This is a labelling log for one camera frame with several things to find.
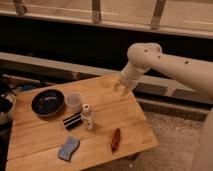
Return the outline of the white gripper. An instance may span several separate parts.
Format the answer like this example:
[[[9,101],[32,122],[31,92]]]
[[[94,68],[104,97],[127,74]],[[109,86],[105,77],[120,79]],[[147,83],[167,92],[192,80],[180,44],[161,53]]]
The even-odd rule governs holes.
[[[119,81],[116,82],[113,86],[113,91],[119,91],[119,88],[121,87],[121,84],[124,85],[126,88],[124,88],[122,96],[126,96],[131,89],[134,89],[137,84],[138,80],[141,77],[141,73],[137,70],[127,70],[123,69],[121,71],[121,74],[119,76]]]

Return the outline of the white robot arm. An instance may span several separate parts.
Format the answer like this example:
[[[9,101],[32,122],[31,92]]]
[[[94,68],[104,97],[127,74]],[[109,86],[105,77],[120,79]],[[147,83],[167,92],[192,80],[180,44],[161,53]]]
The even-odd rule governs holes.
[[[134,89],[149,69],[154,69],[213,100],[213,62],[162,52],[157,43],[134,43],[127,50],[128,62],[119,83]],[[205,119],[191,171],[213,171],[213,108]]]

